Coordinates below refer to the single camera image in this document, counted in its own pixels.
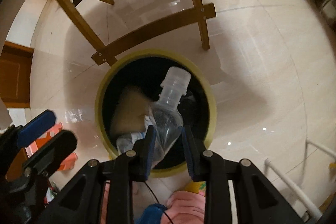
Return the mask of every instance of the pink fabric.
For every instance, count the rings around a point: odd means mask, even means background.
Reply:
[[[179,191],[167,201],[167,215],[174,224],[203,224],[205,197],[199,194]],[[170,224],[165,214],[161,217],[161,224]]]

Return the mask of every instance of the tile floor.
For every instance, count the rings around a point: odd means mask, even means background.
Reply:
[[[306,0],[203,0],[215,4],[207,21],[210,50],[201,49],[196,24],[138,45],[178,52],[208,79],[217,101],[217,128],[211,149],[229,160],[249,158],[261,170],[270,158],[319,206],[336,190],[332,158],[305,138],[336,150],[335,34]],[[108,44],[162,16],[192,6],[191,0],[115,0],[111,6],[84,0],[78,10]],[[109,69],[91,59],[95,52],[63,10],[47,3],[35,42],[31,70],[31,113],[46,108],[78,137],[75,169],[52,179],[62,187],[89,159],[108,159],[97,135],[94,102]],[[273,172],[268,178],[302,215],[305,208]],[[161,202],[183,187],[187,173],[149,183]],[[144,185],[134,197],[135,215],[153,203]]]

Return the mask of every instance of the black wire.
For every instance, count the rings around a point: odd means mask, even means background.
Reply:
[[[153,190],[152,190],[152,189],[149,187],[149,185],[147,184],[147,182],[144,181],[143,183],[146,184],[148,190],[151,191],[152,195],[153,195],[154,198],[156,199],[156,202],[157,202],[158,204],[161,204],[161,203],[159,202],[158,198],[156,197],[156,195],[154,194]],[[172,219],[169,217],[169,215],[167,215],[167,213],[166,213],[165,211],[163,211],[163,213],[164,213],[164,214],[166,215],[166,217],[169,219],[170,223],[171,223],[171,224],[174,224],[174,222],[173,222]]]

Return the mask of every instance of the screw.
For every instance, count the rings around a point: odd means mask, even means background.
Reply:
[[[95,167],[98,164],[98,160],[95,160],[95,159],[89,160],[87,164],[90,167]]]
[[[241,165],[245,167],[249,167],[251,165],[251,161],[248,159],[241,160]]]
[[[137,152],[135,152],[134,150],[128,150],[127,152],[126,152],[126,156],[128,156],[128,157],[134,157],[135,155],[137,154]]]
[[[32,172],[32,169],[30,167],[27,167],[24,171],[25,177],[26,178],[29,177],[31,172]]]
[[[213,153],[211,150],[204,150],[203,151],[203,156],[205,157],[212,157]]]
[[[43,172],[42,172],[42,176],[43,176],[44,178],[46,178],[46,177],[48,176],[48,172],[47,172],[47,171],[43,171]]]

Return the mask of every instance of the clear plastic bottle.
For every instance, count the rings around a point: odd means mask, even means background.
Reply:
[[[183,119],[177,106],[181,96],[186,95],[190,79],[191,75],[186,70],[170,67],[161,84],[159,100],[149,106],[149,118],[164,153],[161,159],[154,159],[157,162],[163,159],[181,134]]]

